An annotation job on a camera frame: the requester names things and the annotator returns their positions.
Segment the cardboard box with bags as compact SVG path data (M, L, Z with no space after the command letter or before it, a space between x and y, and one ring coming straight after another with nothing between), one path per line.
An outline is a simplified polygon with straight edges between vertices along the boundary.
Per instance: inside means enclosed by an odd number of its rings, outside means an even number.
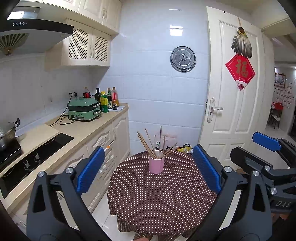
M182 147L178 147L177 151L181 153L192 154L193 148L190 146L190 144L184 144Z

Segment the cream kitchen base cabinets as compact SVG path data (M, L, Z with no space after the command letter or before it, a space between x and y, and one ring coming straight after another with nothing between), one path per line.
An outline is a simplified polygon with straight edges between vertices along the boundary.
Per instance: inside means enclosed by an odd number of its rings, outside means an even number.
M103 113L90 122L77 121L70 125L55 125L60 133L73 137L68 144L50 156L14 188L2 202L22 232L26 232L29 197L39 171L59 174L66 168L74 168L82 159L88 158L96 147L105 150L105 160L89 191L81 198L93 212L106 194L111 175L118 164L130 154L128 130L128 104L122 103L119 110Z

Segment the brown polka dot tablecloth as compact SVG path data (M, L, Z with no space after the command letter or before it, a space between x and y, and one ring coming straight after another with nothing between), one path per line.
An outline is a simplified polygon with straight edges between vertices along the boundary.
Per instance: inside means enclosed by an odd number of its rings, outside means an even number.
M207 186L193 156L174 151L160 174L149 171L149 154L137 153L118 165L108 187L111 215L120 232L174 240L188 238L203 221L217 195Z

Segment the round metal steamer tray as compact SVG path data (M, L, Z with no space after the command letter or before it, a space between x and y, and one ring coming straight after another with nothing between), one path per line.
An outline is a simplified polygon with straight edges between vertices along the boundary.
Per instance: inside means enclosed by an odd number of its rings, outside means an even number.
M170 63L178 72L190 72L196 65L196 56L189 47L178 46L171 53Z

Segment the black induction cooktop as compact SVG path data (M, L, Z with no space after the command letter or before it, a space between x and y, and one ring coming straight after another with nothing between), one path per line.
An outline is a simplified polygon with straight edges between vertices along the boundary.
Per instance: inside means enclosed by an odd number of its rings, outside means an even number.
M6 198L25 177L34 171L34 169L73 139L74 137L60 133L45 144L36 148L36 150L22 158L4 173L3 176L1 176L1 194L3 198Z

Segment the black range hood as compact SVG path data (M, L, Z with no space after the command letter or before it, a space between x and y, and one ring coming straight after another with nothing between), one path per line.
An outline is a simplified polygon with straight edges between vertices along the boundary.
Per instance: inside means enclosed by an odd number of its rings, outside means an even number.
M1 57L44 53L73 34L74 27L38 18L40 8L17 6L1 20Z

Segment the dark olive oil bottle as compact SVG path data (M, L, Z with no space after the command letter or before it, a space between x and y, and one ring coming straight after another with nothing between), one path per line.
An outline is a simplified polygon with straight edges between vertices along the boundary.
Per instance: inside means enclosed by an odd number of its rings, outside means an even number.
M100 103L100 89L96 88L96 94L94 95L95 100Z

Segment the pink cup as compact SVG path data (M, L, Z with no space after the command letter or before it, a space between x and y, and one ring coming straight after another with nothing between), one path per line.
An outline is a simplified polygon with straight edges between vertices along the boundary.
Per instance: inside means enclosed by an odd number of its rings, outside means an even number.
M149 171L153 174L160 174L164 169L165 157L163 151L152 151L152 156L149 155Z

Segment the orange oil bottle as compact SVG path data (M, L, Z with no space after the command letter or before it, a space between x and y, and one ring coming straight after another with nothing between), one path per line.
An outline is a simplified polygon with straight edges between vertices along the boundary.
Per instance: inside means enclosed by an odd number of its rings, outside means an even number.
M112 95L112 108L116 109L119 107L119 99L118 99L118 92L116 91L115 87L112 88L111 95Z

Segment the cream upper wall cabinets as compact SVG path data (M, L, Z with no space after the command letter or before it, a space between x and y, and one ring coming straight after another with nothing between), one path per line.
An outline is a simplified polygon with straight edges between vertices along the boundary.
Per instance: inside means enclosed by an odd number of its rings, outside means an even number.
M46 51L45 70L110 65L111 37L118 35L121 1L20 1L18 5L38 8L38 18L74 28L71 36Z

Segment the white rice bag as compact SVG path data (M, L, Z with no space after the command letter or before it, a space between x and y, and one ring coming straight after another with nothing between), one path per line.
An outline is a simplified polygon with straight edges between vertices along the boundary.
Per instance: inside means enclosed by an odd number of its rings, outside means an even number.
M177 141L177 138L175 137L170 137L168 135L165 135L165 136L166 136L165 151L166 151L170 149L170 147L172 147L175 143L178 143L178 141ZM163 147L163 139L164 139L164 135L162 135L161 151ZM159 150L159 133L154 136L154 145L155 145L155 141L158 141L158 150Z

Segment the dark soy sauce bottle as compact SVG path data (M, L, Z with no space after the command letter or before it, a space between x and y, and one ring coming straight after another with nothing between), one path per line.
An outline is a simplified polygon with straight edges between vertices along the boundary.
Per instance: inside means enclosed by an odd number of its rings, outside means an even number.
M111 89L108 88L107 89L107 100L108 100L108 109L113 109L113 105L112 105L112 93L111 93Z

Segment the white panel door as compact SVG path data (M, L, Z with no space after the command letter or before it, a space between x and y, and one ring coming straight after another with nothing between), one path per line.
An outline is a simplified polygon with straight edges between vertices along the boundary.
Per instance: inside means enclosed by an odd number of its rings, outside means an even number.
M265 56L261 30L240 18L252 45L249 58L255 76L240 91L225 64L236 53L231 49L233 37L239 26L238 17L225 11L207 7L210 38L210 78L207 107L199 143L223 166L237 169L231 162L230 153L235 147L250 150L251 137L257 130L261 112L265 81ZM215 98L215 106L224 108L214 111L211 123L207 123L209 102Z

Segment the yellow green label bottle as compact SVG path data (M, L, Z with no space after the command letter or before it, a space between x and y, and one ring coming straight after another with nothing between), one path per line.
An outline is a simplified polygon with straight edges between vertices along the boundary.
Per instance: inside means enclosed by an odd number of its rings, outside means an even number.
M108 97L105 91L102 91L100 94L100 106L103 113L108 112Z

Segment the metal wok pot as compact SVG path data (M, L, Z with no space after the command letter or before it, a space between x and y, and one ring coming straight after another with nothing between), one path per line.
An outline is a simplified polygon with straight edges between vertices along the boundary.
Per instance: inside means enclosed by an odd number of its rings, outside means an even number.
M1 150L4 150L8 144L16 138L16 128L20 125L20 119L17 118L15 122L1 123Z

